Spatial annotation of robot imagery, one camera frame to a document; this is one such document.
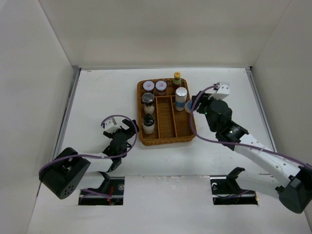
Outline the silver-cap blue-label grain jar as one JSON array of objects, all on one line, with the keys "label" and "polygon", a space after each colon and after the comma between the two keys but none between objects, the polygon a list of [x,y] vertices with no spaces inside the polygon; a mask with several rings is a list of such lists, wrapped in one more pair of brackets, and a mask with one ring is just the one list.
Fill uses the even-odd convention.
[{"label": "silver-cap blue-label grain jar", "polygon": [[191,113],[191,109],[192,109],[192,101],[189,100],[185,103],[184,109],[187,113]]}]

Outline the silver-cap blue-label tall jar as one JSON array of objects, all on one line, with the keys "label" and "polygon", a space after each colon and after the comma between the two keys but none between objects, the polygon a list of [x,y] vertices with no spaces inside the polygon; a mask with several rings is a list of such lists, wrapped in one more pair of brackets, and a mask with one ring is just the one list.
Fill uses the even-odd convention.
[{"label": "silver-cap blue-label tall jar", "polygon": [[175,91],[175,109],[177,111],[183,111],[187,100],[187,89],[179,87]]}]

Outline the black-top white powder shaker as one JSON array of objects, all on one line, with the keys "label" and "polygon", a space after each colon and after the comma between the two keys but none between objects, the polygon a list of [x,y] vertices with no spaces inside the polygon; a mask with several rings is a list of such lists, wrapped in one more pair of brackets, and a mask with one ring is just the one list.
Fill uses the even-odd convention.
[{"label": "black-top white powder shaker", "polygon": [[142,120],[143,131],[146,134],[152,134],[155,130],[155,119],[151,114],[146,114]]}]

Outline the red chili sauce bottle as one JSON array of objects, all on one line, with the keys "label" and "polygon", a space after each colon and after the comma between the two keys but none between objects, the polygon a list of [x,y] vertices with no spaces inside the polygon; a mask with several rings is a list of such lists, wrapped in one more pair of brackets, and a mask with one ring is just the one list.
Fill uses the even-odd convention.
[{"label": "red chili sauce bottle", "polygon": [[181,80],[181,74],[180,72],[175,72],[174,73],[174,78],[173,78],[173,81],[172,81],[172,87],[173,87],[173,90],[175,91],[177,88],[181,87],[182,86],[182,80]]}]

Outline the black-cap white powder grinder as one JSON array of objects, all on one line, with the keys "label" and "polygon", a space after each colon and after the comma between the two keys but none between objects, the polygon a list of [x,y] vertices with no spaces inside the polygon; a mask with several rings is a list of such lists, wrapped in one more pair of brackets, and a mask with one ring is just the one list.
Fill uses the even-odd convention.
[{"label": "black-cap white powder grinder", "polygon": [[145,114],[151,114],[152,115],[154,113],[154,111],[155,111],[154,100],[155,100],[155,96],[152,93],[145,93],[142,96]]}]

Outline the white-lid brown sauce jar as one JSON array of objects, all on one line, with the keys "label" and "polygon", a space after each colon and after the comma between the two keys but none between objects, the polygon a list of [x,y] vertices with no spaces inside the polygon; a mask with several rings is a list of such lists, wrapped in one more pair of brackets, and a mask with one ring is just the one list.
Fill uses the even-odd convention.
[{"label": "white-lid brown sauce jar", "polygon": [[155,84],[156,94],[158,96],[165,96],[167,93],[167,83],[163,80],[157,81]]}]

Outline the white-lid dark sauce jar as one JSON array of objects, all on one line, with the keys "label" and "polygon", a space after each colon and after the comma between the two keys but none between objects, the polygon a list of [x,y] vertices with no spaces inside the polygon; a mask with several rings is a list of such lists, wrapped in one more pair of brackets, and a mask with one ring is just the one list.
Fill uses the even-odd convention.
[{"label": "white-lid dark sauce jar", "polygon": [[145,93],[154,93],[155,84],[151,80],[147,80],[143,83],[143,90]]}]

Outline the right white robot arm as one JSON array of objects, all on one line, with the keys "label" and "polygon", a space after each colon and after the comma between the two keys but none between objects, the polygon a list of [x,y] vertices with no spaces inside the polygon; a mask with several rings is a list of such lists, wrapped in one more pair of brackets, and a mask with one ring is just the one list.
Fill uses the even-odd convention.
[{"label": "right white robot arm", "polygon": [[312,167],[266,148],[245,128],[232,121],[228,104],[211,94],[192,96],[191,112],[204,114],[214,143],[241,154],[268,172],[275,180],[269,191],[290,211],[300,214],[312,200]]}]

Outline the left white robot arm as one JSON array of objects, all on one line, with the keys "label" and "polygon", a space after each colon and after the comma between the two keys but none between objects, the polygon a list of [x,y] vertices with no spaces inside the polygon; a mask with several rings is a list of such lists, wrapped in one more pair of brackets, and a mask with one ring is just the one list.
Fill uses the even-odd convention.
[{"label": "left white robot arm", "polygon": [[113,115],[101,123],[103,135],[111,141],[98,154],[80,154],[71,147],[65,148],[54,160],[39,170],[39,180],[59,199],[65,199],[77,188],[89,168],[90,172],[99,172],[104,178],[98,177],[93,182],[93,189],[98,194],[109,190],[110,173],[122,163],[134,144],[128,140],[137,140],[139,127],[136,121],[123,115]]}]

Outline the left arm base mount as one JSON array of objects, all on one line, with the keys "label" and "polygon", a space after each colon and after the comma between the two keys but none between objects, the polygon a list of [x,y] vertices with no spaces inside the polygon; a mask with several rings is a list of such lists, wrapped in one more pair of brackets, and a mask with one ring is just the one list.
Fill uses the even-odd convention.
[{"label": "left arm base mount", "polygon": [[122,206],[125,177],[111,177],[100,172],[103,182],[98,188],[87,188],[80,191],[78,205],[80,206]]}]

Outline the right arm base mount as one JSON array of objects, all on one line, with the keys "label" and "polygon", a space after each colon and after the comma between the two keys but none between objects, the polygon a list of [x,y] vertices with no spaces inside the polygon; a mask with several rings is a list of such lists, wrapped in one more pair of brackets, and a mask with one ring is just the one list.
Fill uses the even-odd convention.
[{"label": "right arm base mount", "polygon": [[236,167],[227,175],[210,176],[214,205],[258,205],[255,191],[241,189],[236,181],[243,171]]}]

